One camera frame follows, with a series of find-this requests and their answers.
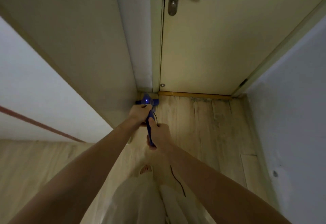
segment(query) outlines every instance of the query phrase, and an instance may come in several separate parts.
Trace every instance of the power cord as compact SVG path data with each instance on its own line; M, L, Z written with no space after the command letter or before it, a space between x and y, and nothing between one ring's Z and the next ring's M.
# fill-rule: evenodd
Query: power cord
M171 173L172 173L174 179L175 179L175 180L180 184L180 186L181 186L181 188L182 188L182 192L183 192L183 194L184 194L184 196L185 196L185 190L183 189L183 186L182 186L182 184L180 183L180 181L177 180L177 178L174 176L174 173L173 173L173 170L172 170L172 166L171 166L171 165L170 165L170 169L171 169Z

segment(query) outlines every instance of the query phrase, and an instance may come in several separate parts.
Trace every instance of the blue handheld vacuum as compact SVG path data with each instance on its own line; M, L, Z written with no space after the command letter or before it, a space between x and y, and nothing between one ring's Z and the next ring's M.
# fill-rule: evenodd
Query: blue handheld vacuum
M153 118L155 120L154 117L154 107L157 106L159 104L159 99L152 99L148 93L144 93L144 97L142 100L137 100L136 101L136 105L148 105L151 104L152 105L152 109L149 111L149 114L146 118L146 126L147 126L147 131L148 131L148 136L149 136L149 142L150 145L152 147L156 147L152 141L152 137L151 137L151 127L149 126L149 122L148 119L149 118Z

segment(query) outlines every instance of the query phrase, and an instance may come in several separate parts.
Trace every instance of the wooden floor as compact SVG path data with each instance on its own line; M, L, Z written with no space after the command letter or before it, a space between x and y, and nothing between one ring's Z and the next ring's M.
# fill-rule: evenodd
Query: wooden floor
M265 168L260 168L255 135L241 100L160 96L156 114L159 123L169 124L179 147L276 207L271 184L262 173ZM82 223L101 223L115 189L124 179L136 175L145 163L153 166L158 184L170 185L182 193L165 157L146 147L146 135L144 127L133 135ZM92 144L0 141L0 223L7 223L51 177L90 146ZM186 196L193 198L202 209L178 173L174 171L174 174L184 186Z

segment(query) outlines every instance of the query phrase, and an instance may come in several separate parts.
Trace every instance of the hand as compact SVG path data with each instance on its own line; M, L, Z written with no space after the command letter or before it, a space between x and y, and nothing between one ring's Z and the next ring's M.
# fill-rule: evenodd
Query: hand
M152 105L134 105L129 111L130 119L133 119L137 125L145 122L149 111L152 109Z
M156 123L153 118L148 119L149 126L151 127L152 141L156 147L152 147L149 142L149 136L147 135L147 144L150 150L162 148L164 145L172 143L172 137L170 128L165 123Z

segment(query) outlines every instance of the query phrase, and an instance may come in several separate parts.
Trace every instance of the white door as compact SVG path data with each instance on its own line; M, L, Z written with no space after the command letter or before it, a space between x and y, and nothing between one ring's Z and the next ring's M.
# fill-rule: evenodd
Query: white door
M0 15L111 127L127 116L137 90L117 0L0 0Z
M321 0L165 0L162 91L232 94Z

